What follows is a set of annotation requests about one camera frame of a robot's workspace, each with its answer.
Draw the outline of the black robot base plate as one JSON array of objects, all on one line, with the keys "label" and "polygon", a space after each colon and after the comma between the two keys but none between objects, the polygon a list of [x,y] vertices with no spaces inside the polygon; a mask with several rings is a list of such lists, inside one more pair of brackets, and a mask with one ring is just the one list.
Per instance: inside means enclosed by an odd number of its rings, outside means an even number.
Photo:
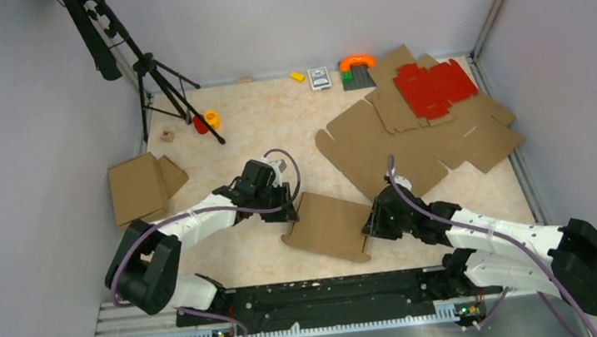
[{"label": "black robot base plate", "polygon": [[210,312],[242,322],[249,335],[398,320],[435,313],[435,302],[496,294],[442,267],[392,270],[227,290]]}]

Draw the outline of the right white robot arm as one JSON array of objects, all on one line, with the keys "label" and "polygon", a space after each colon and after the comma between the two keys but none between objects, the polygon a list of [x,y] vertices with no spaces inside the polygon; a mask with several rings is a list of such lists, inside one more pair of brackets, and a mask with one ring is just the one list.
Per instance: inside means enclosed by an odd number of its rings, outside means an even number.
[{"label": "right white robot arm", "polygon": [[453,248],[442,265],[448,288],[509,287],[553,295],[597,316],[597,228],[572,218],[565,225],[530,225],[482,215],[453,202],[425,203],[402,177],[388,180],[373,201],[363,235]]}]

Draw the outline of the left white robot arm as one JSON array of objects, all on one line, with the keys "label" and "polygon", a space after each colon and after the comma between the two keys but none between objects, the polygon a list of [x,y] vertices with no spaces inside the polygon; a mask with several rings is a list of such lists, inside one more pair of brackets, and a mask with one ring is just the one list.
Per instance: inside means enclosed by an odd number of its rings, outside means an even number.
[{"label": "left white robot arm", "polygon": [[240,176],[193,207],[155,222],[132,222],[104,280],[112,303],[149,315],[188,308],[208,323],[222,319],[223,285],[202,274],[182,275],[180,260],[201,241],[253,215],[266,223],[298,221],[293,202],[300,188],[282,177],[290,164],[296,164],[290,155],[274,161],[250,159]]}]

